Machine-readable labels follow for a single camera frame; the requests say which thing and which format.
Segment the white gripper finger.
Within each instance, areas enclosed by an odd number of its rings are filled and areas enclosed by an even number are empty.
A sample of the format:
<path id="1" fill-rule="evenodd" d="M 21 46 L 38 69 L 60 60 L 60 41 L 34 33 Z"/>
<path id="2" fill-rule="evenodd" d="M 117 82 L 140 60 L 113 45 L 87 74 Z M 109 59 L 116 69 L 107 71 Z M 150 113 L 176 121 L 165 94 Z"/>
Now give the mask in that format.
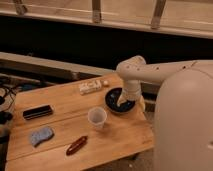
<path id="1" fill-rule="evenodd" d="M 126 101 L 127 99 L 123 95 L 120 95 L 116 102 L 116 105 L 120 107 L 123 103 L 126 103 Z"/>
<path id="2" fill-rule="evenodd" d="M 142 110 L 143 112 L 145 112 L 146 104 L 145 104 L 145 100 L 144 100 L 144 97 L 143 97 L 143 96 L 140 97 L 138 103 L 139 103 L 139 105 L 140 105 L 140 107 L 141 107 L 141 110 Z"/>

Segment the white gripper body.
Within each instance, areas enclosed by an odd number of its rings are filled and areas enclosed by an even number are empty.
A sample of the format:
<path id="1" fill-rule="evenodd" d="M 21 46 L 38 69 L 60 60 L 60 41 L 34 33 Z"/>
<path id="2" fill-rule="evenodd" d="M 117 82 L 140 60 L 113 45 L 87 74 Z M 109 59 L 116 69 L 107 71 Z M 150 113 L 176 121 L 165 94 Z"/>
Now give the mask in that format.
<path id="1" fill-rule="evenodd" d="M 137 80 L 124 80 L 122 96 L 126 100 L 138 100 L 141 96 L 141 85 Z"/>

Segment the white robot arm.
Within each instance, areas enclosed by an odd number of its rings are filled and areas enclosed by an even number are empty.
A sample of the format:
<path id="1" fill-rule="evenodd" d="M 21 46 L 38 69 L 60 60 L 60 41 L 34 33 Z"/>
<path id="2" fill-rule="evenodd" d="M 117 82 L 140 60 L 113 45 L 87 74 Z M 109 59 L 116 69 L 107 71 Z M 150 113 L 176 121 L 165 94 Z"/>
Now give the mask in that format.
<path id="1" fill-rule="evenodd" d="M 213 60 L 117 65 L 120 102 L 137 101 L 141 84 L 160 86 L 154 118 L 154 171 L 213 171 Z"/>

